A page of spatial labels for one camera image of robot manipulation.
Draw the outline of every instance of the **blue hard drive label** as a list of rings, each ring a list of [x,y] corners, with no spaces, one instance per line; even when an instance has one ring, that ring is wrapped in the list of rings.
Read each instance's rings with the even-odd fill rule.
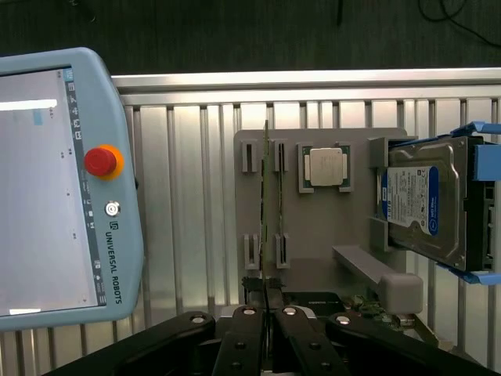
[[[438,169],[390,167],[381,179],[381,202],[387,221],[410,227],[418,223],[428,235],[438,232]]]

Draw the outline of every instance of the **screen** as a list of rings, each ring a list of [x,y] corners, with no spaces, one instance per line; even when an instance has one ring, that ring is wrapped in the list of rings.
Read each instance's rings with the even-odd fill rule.
[[[0,316],[106,304],[70,67],[0,77]]]

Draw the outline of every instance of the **dark gray wall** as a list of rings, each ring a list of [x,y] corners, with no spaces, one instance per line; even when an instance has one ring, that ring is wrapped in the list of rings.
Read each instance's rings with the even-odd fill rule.
[[[417,0],[344,0],[340,26],[339,0],[86,0],[94,23],[66,0],[2,1],[0,55],[84,45],[112,74],[501,66]],[[457,20],[501,43],[501,1],[469,0]]]

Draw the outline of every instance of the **hard drive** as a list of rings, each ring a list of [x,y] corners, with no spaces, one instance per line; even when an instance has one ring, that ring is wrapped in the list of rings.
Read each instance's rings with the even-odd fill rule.
[[[492,269],[494,183],[473,179],[477,136],[441,137],[389,150],[379,215],[390,241],[462,271]]]

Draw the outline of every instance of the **red emergency stop button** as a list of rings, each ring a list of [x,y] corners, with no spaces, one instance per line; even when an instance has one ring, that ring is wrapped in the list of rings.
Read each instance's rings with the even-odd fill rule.
[[[87,172],[94,176],[107,176],[117,168],[115,154],[103,147],[95,147],[87,152],[84,158]]]

